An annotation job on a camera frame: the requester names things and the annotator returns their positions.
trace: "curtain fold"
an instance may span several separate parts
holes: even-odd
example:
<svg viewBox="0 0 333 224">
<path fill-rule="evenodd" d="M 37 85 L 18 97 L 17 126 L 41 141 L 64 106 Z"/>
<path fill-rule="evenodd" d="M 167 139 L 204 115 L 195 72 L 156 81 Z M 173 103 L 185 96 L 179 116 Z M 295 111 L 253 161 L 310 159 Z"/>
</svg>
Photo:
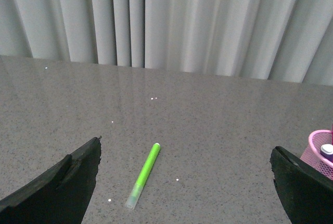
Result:
<svg viewBox="0 0 333 224">
<path fill-rule="evenodd" d="M 333 85 L 333 0 L 0 0 L 0 55 Z"/>
</svg>

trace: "pink mesh cup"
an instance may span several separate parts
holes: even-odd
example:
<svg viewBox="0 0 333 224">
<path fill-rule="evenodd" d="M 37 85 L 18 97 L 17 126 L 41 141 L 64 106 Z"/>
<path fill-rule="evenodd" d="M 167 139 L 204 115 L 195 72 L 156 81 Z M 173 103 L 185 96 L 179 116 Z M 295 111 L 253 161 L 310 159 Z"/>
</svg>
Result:
<svg viewBox="0 0 333 224">
<path fill-rule="evenodd" d="M 332 144 L 332 131 L 317 130 L 312 132 L 301 160 L 333 180 L 333 163 L 321 155 L 321 146 L 324 144 Z"/>
</svg>

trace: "granite surface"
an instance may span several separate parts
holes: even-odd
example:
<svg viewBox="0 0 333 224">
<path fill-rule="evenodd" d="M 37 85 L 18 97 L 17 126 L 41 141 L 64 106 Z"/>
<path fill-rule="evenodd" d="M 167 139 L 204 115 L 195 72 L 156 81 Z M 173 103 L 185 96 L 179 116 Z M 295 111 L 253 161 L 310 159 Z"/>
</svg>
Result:
<svg viewBox="0 0 333 224">
<path fill-rule="evenodd" d="M 329 86 L 21 57 L 0 57 L 0 92 L 0 198 L 103 136 L 82 223 L 290 223 L 271 151 L 300 157 L 333 116 Z M 129 210 L 155 142 L 160 154 Z"/>
</svg>

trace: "pen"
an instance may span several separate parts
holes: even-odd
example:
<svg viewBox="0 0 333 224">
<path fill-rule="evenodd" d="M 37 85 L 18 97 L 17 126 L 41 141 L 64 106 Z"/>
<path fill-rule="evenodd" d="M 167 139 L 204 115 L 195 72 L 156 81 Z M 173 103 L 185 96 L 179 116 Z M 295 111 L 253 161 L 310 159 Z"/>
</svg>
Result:
<svg viewBox="0 0 333 224">
<path fill-rule="evenodd" d="M 144 188 L 144 186 L 146 184 L 147 178 L 150 174 L 152 166 L 154 165 L 156 157 L 157 157 L 158 153 L 160 152 L 160 149 L 161 149 L 161 146 L 159 143 L 155 143 L 152 146 L 150 153 L 147 157 L 147 160 L 146 160 L 144 166 L 142 167 L 142 170 L 134 184 L 133 190 L 131 191 L 129 198 L 127 199 L 126 207 L 128 207 L 130 209 L 134 209 L 134 207 L 141 195 L 142 189 Z"/>
</svg>

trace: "marker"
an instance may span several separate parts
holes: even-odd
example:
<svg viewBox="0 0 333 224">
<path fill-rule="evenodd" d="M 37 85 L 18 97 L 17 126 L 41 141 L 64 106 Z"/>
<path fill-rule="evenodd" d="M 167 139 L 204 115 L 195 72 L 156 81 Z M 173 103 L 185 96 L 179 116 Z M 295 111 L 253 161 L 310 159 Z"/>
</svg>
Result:
<svg viewBox="0 0 333 224">
<path fill-rule="evenodd" d="M 155 143 L 151 150 L 150 153 L 147 157 L 147 160 L 144 164 L 144 166 L 142 167 L 142 170 L 139 174 L 139 177 L 137 178 L 134 187 L 131 191 L 131 194 L 129 196 L 129 198 L 127 199 L 126 202 L 126 207 L 130 208 L 130 209 L 134 209 L 137 200 L 139 199 L 142 189 L 144 188 L 147 178 L 150 174 L 151 168 L 154 165 L 154 162 L 156 160 L 156 157 L 158 155 L 158 153 L 160 152 L 161 146 L 159 143 Z"/>
<path fill-rule="evenodd" d="M 328 159 L 330 162 L 333 161 L 333 145 L 324 144 L 321 146 L 321 155 Z"/>
</svg>

